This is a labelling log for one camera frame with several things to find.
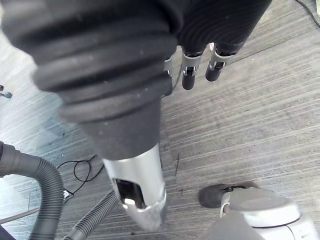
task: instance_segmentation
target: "black wheel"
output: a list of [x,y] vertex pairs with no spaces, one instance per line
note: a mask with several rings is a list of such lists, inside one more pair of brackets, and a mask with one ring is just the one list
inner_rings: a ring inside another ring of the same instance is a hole
[[220,208],[222,197],[227,192],[226,187],[226,184],[217,184],[202,188],[198,195],[200,205],[210,209]]
[[209,67],[206,69],[205,72],[205,78],[209,81],[209,82],[213,82],[215,80],[218,79],[218,77],[220,76],[221,70],[219,70],[218,68],[214,68],[213,70],[211,70]]
[[182,86],[185,90],[190,90],[195,85],[195,76],[182,76]]

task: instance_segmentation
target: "power cord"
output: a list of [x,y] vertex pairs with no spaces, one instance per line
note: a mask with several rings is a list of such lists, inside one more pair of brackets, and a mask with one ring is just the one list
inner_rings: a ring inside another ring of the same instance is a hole
[[[73,167],[73,175],[74,175],[74,177],[75,177],[78,181],[82,182],[82,184],[81,184],[75,191],[73,191],[73,192],[72,192],[72,191],[69,191],[69,190],[66,189],[66,188],[65,188],[64,190],[66,190],[66,191],[67,191],[68,193],[70,193],[71,195],[75,195],[75,193],[78,192],[86,183],[92,181],[93,179],[95,179],[95,178],[101,173],[102,169],[105,167],[103,164],[102,164],[102,166],[100,167],[99,171],[98,171],[92,178],[89,179],[89,175],[90,175],[91,169],[92,169],[91,161],[92,161],[96,156],[97,156],[97,155],[94,155],[94,156],[92,156],[92,157],[91,157],[90,159],[88,159],[88,160],[65,161],[65,162],[61,163],[59,166],[56,167],[56,169],[59,169],[61,166],[65,165],[65,164],[75,163],[75,165],[74,165],[74,167]],[[88,164],[88,166],[89,166],[89,171],[88,171],[88,173],[87,173],[87,175],[86,175],[86,177],[85,177],[84,180],[80,179],[80,178],[77,176],[77,174],[76,174],[76,168],[77,168],[77,166],[78,166],[79,163],[86,163],[86,164]]]
[[297,3],[299,3],[310,15],[310,17],[312,18],[312,20],[314,21],[315,25],[317,25],[318,28],[320,28],[320,23],[318,22],[318,20],[316,19],[316,17],[314,16],[314,14],[312,13],[312,11],[310,10],[310,8],[302,1],[300,0],[295,0]]

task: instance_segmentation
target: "silver metal tube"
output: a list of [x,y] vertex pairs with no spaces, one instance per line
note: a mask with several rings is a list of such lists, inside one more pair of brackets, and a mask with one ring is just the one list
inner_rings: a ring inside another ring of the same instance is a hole
[[145,230],[159,228],[167,198],[159,145],[132,158],[103,162],[126,212]]

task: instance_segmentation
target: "vacuum hose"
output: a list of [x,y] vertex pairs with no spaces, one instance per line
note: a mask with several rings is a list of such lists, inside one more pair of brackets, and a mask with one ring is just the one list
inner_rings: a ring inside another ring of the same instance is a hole
[[64,237],[64,240],[85,240],[118,203],[115,190],[111,190]]
[[0,0],[2,30],[30,54],[36,86],[63,100],[108,160],[138,156],[159,142],[161,96],[172,87],[165,59],[182,15],[171,0]]
[[64,200],[63,183],[55,166],[0,142],[0,177],[10,174],[33,178],[41,188],[41,205],[29,239],[54,239]]

